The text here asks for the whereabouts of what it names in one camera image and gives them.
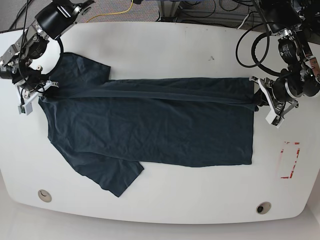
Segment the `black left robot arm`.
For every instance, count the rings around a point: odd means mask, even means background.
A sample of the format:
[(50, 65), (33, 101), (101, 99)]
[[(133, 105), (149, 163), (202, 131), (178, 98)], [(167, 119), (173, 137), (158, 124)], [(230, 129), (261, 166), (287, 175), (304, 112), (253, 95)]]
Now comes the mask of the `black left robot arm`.
[[(253, 42), (251, 56), (255, 64), (276, 80), (252, 77), (259, 85), (255, 93), (259, 107), (269, 106), (266, 120), (279, 126), (285, 114), (298, 108), (298, 98), (314, 97), (320, 92), (320, 65), (308, 40), (320, 33), (318, 0), (254, 0), (253, 5), (267, 26)], [(278, 52), (287, 68), (275, 72), (260, 63), (256, 47), (260, 40), (278, 35)]]

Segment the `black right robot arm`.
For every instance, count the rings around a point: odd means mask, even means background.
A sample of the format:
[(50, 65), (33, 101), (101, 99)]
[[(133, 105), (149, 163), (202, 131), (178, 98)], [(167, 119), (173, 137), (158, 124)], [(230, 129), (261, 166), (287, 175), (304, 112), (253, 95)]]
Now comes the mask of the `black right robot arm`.
[(53, 0), (24, 27), (21, 37), (0, 58), (0, 77), (10, 79), (17, 87), (20, 105), (23, 107), (33, 96), (42, 95), (57, 82), (51, 82), (50, 71), (42, 74), (42, 67), (30, 67), (46, 51), (49, 40), (55, 40), (64, 54), (61, 36), (76, 25), (95, 3), (93, 0)]

